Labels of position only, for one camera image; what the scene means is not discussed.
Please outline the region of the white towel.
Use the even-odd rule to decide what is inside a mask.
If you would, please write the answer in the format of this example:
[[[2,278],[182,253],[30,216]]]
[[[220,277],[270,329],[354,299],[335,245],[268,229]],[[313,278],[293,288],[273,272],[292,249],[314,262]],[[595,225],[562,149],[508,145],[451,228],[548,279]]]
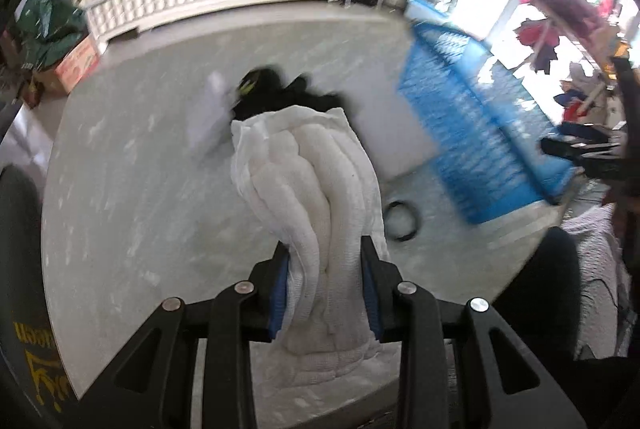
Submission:
[[[344,110],[303,106],[231,125],[231,178],[290,252],[283,323],[262,386],[340,378],[381,349],[362,293],[360,243],[390,256],[378,177]]]

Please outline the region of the clothes drying rack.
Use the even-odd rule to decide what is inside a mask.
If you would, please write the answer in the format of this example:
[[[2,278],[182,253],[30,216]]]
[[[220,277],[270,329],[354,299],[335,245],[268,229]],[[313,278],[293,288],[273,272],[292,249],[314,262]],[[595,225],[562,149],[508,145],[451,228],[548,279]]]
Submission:
[[[627,60],[630,43],[622,37],[620,27],[611,24],[599,7],[587,0],[520,0],[536,8],[542,19],[526,19],[514,30],[521,45],[530,48],[522,64],[532,71],[548,72],[558,59],[556,49],[562,38],[580,51],[592,68],[591,74],[576,76],[561,83],[556,103],[563,108],[565,122],[585,123],[597,118],[606,123],[616,113],[611,103],[616,92],[617,76],[612,59]]]

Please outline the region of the grey queen print shirt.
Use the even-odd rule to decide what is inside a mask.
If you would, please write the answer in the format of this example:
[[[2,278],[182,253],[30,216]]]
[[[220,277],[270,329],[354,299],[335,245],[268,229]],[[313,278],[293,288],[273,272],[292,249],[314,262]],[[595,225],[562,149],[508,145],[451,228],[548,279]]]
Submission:
[[[61,428],[77,404],[44,295],[41,202],[28,174],[1,170],[1,426]]]

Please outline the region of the black dragon plush toy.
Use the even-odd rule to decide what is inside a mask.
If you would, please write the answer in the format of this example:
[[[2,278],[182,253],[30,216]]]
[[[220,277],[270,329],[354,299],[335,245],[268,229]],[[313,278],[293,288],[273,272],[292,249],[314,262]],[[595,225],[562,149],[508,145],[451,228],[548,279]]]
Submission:
[[[299,74],[289,84],[284,84],[276,67],[265,66],[249,71],[236,88],[236,95],[238,99],[232,107],[232,118],[239,121],[291,106],[320,112],[342,108],[345,114],[349,113],[344,95],[312,91],[309,74]]]

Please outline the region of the blue plastic laundry basket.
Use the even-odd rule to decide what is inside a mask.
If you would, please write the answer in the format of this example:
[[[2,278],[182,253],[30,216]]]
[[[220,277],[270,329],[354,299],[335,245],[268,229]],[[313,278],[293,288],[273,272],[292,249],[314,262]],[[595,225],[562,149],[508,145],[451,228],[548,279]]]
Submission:
[[[559,204],[575,169],[542,152],[558,129],[521,80],[460,29],[417,22],[411,32],[398,91],[435,142],[432,165],[462,217],[480,224]]]

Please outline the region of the green plastic bag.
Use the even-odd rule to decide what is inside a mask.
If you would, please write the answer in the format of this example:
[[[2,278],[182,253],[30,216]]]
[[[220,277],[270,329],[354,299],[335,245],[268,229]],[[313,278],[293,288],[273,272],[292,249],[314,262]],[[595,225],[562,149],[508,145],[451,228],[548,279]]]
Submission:
[[[70,0],[27,0],[17,21],[22,67],[44,71],[88,36],[84,11]]]

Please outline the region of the cardboard box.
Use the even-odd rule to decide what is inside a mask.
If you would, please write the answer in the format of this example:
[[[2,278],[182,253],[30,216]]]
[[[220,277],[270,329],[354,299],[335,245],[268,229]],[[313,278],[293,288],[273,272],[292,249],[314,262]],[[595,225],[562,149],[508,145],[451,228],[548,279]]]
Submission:
[[[54,97],[67,96],[82,79],[98,66],[100,53],[92,37],[80,41],[56,66],[35,71],[35,82],[43,85],[44,92]]]

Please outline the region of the large white foam block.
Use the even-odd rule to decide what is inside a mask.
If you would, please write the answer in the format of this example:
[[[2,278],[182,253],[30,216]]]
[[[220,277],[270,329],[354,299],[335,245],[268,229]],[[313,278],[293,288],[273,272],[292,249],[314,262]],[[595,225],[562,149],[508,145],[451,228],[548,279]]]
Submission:
[[[397,95],[383,100],[349,95],[345,112],[382,182],[418,169],[437,154],[437,144]]]

